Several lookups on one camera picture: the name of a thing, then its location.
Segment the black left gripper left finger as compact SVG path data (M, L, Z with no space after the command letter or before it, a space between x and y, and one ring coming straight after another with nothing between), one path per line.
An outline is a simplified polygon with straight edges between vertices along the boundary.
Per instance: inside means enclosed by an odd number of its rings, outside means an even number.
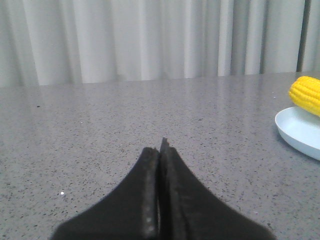
M101 201L62 223L53 240L158 239L159 152L142 150L137 162Z

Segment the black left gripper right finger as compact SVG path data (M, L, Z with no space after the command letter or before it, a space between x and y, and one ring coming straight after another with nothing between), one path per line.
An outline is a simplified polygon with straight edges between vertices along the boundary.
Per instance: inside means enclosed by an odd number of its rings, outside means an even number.
M159 159L162 240L272 240L264 226L218 199L162 139Z

